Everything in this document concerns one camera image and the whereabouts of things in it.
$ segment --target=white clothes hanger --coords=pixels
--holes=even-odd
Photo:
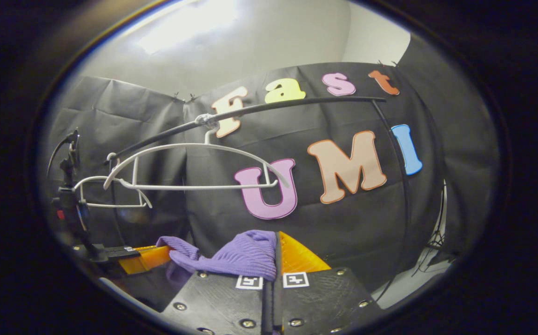
[[[83,196],[82,192],[82,185],[86,182],[94,181],[94,180],[107,180],[108,176],[91,176],[88,178],[85,178],[81,181],[79,181],[74,187],[73,192],[77,191],[77,188],[79,189],[79,192],[81,194],[81,201],[85,201],[85,197]],[[148,197],[144,195],[143,192],[141,192],[140,189],[137,189],[137,192],[139,193],[139,204],[96,204],[96,203],[87,203],[89,207],[100,207],[100,208],[141,208],[148,206],[149,208],[153,208],[151,201],[149,201]]]
[[[288,184],[288,181],[286,181],[286,178],[282,176],[271,164],[267,163],[260,157],[257,157],[256,155],[253,155],[251,153],[247,153],[246,151],[238,150],[235,148],[225,147],[225,146],[218,146],[216,144],[210,144],[209,138],[212,134],[215,134],[219,129],[219,125],[215,127],[214,129],[211,129],[207,133],[205,133],[205,143],[178,143],[178,144],[166,144],[164,146],[156,146],[153,148],[149,148],[143,151],[140,151],[138,153],[135,153],[134,155],[130,156],[126,159],[126,161],[120,162],[120,159],[117,159],[118,164],[112,169],[112,172],[108,175],[106,178],[106,181],[103,183],[103,189],[108,189],[110,184],[112,183],[112,180],[116,180],[122,184],[122,186],[130,189],[156,189],[160,191],[192,191],[192,190],[201,190],[201,189],[242,189],[242,188],[268,188],[268,187],[275,187],[277,185],[277,180],[269,183],[269,172],[268,170],[271,170],[279,181],[282,182],[282,184],[289,188],[290,185]],[[255,184],[255,185],[218,185],[218,186],[167,186],[167,185],[141,185],[137,184],[137,171],[139,169],[139,157],[145,154],[149,154],[155,151],[159,150],[166,150],[171,148],[178,148],[178,147],[204,147],[204,148],[211,148],[211,149],[217,149],[217,150],[224,150],[224,151],[230,151],[232,153],[237,153],[241,155],[245,155],[246,157],[250,157],[254,159],[255,161],[258,161],[263,164],[263,171],[265,172],[265,184]],[[114,157],[114,153],[110,153],[108,155],[107,160],[109,161],[111,158]],[[123,179],[116,179],[116,175],[118,172],[120,172],[122,169],[124,169],[126,166],[129,165],[129,163],[134,162],[133,165],[133,182],[129,183]]]

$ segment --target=purple knit fabric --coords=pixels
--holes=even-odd
[[[213,257],[199,254],[199,248],[178,237],[162,236],[156,246],[168,245],[172,261],[188,272],[203,270],[219,274],[262,276],[275,280],[275,250],[277,237],[273,231],[250,230],[235,236]]]

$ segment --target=letter m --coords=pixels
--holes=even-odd
[[[377,188],[387,181],[387,176],[381,171],[375,149],[375,133],[372,131],[354,135],[350,157],[331,140],[311,144],[308,153],[316,157],[323,176],[325,192],[321,196],[322,203],[334,203],[345,197],[345,191],[337,184],[338,178],[352,194],[358,191],[360,174],[364,175],[361,187],[365,191]]]

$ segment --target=white wall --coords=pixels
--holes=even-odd
[[[350,2],[350,32],[342,61],[394,66],[410,44],[410,33],[381,15]]]
[[[394,23],[346,0],[185,3],[108,41],[80,74],[188,99],[275,68],[379,59],[389,64],[410,40]],[[195,33],[201,27],[206,29]]]

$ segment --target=black rod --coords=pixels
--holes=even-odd
[[[387,122],[387,118],[384,116],[383,112],[380,110],[379,105],[373,101],[373,106],[375,106],[375,109],[377,110],[377,113],[379,113],[379,117],[381,121],[383,121],[384,126],[387,128],[387,134],[389,136],[389,140],[391,142],[391,145],[393,146],[393,149],[395,150],[395,156],[397,157],[397,163],[399,164],[399,170],[401,172],[401,183],[403,186],[403,207],[405,211],[405,219],[403,221],[403,235],[401,238],[401,247],[399,250],[399,256],[397,257],[397,263],[395,264],[393,275],[391,276],[389,282],[387,282],[387,286],[383,289],[381,294],[375,301],[379,301],[383,294],[388,290],[388,288],[391,286],[391,283],[393,283],[393,280],[395,279],[395,276],[397,276],[397,272],[399,271],[399,265],[401,265],[401,260],[403,260],[403,256],[405,253],[405,244],[407,240],[407,233],[408,229],[410,227],[410,199],[408,195],[408,189],[409,189],[409,182],[408,182],[408,176],[405,173],[405,163],[404,163],[404,155],[401,151],[401,147],[399,146],[398,141],[395,139],[395,134],[393,134],[393,131],[391,130],[390,124]]]
[[[112,158],[120,158],[122,155],[132,153],[136,150],[141,149],[144,146],[148,146],[149,144],[152,144],[154,142],[163,140],[164,138],[167,138],[169,136],[179,134],[181,132],[185,132],[191,129],[194,129],[196,127],[200,127],[202,125],[205,125],[206,123],[214,122],[214,121],[221,121],[225,119],[229,119],[231,117],[237,117],[237,116],[243,116],[246,114],[252,114],[252,113],[258,113],[258,112],[264,112],[271,109],[276,108],[286,108],[286,107],[294,107],[294,106],[303,106],[308,104],[319,104],[323,102],[368,102],[368,101],[379,101],[379,102],[386,102],[387,100],[385,98],[375,98],[375,97],[326,97],[326,98],[308,98],[308,99],[296,99],[296,100],[286,100],[286,101],[278,101],[278,102],[272,102],[270,104],[260,104],[255,106],[248,106],[245,108],[241,108],[239,110],[233,110],[231,112],[225,112],[220,114],[215,114],[207,118],[205,123],[196,123],[195,121],[191,121],[189,123],[184,123],[184,125],[179,125],[178,127],[174,127],[171,129],[168,129],[166,131],[163,131],[156,136],[152,136],[146,140],[143,140],[141,142],[138,142],[136,144],[133,144],[132,146],[125,148],[121,151],[118,151],[116,155]]]

